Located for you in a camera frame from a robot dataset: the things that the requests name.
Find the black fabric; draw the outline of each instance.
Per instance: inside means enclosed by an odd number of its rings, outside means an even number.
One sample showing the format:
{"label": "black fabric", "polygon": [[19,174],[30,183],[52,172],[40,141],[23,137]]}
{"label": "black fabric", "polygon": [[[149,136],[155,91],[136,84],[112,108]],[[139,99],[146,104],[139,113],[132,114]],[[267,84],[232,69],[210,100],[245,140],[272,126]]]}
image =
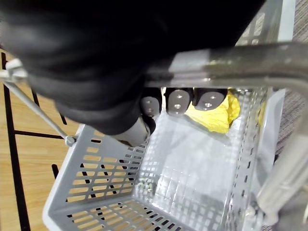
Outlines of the black fabric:
{"label": "black fabric", "polygon": [[147,64],[233,46],[263,0],[105,2],[0,0],[2,39],[64,116],[116,134],[137,120]]}

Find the gray carpet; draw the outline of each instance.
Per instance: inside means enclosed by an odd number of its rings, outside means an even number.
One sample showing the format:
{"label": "gray carpet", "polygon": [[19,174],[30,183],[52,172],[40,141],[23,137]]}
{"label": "gray carpet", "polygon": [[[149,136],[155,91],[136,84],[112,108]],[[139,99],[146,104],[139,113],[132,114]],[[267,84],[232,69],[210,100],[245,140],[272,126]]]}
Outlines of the gray carpet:
{"label": "gray carpet", "polygon": [[[308,42],[308,0],[297,0],[293,41]],[[305,99],[298,93],[288,90],[284,99],[282,120],[277,143],[276,155],[279,155],[288,138],[294,131],[305,106]]]}

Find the wooden floor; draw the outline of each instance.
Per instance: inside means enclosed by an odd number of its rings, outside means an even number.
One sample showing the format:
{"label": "wooden floor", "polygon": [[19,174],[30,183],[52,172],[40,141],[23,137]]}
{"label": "wooden floor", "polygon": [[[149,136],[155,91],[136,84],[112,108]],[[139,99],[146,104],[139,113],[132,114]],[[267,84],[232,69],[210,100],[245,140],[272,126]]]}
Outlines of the wooden floor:
{"label": "wooden floor", "polygon": [[[12,57],[1,50],[0,69]],[[78,124],[61,117],[53,103],[21,89],[68,134]],[[0,230],[43,231],[42,210],[66,155],[64,140],[13,93],[0,85]]]}

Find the metal handle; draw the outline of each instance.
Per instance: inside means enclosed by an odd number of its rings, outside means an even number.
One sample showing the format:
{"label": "metal handle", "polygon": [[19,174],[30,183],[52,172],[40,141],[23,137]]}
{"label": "metal handle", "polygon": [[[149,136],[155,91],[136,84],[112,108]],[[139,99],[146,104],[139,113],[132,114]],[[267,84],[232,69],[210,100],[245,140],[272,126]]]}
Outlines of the metal handle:
{"label": "metal handle", "polygon": [[[299,43],[182,52],[153,64],[148,87],[278,87],[308,99],[308,46]],[[257,196],[269,225],[308,179],[308,108]]]}
{"label": "metal handle", "polygon": [[33,112],[39,115],[45,122],[51,126],[65,141],[67,146],[72,146],[75,143],[75,139],[72,136],[67,135],[44,111],[37,106],[26,94],[24,94],[19,87],[14,83],[4,82],[4,85],[10,89],[22,102],[24,102]]}

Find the yellow cloth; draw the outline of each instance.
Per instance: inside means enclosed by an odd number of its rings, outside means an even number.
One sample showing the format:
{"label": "yellow cloth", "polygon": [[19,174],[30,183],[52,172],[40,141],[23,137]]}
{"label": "yellow cloth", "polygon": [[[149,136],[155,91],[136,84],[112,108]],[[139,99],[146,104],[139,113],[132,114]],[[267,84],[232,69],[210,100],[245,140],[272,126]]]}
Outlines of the yellow cloth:
{"label": "yellow cloth", "polygon": [[261,105],[261,108],[258,111],[258,113],[259,113],[258,123],[259,123],[260,126],[262,126],[262,124],[263,124],[264,112],[265,112],[265,103],[263,102],[262,105]]}
{"label": "yellow cloth", "polygon": [[209,131],[227,133],[229,124],[239,116],[240,104],[237,98],[228,92],[225,100],[217,108],[210,111],[199,111],[191,104],[187,111],[192,120],[206,127]]}

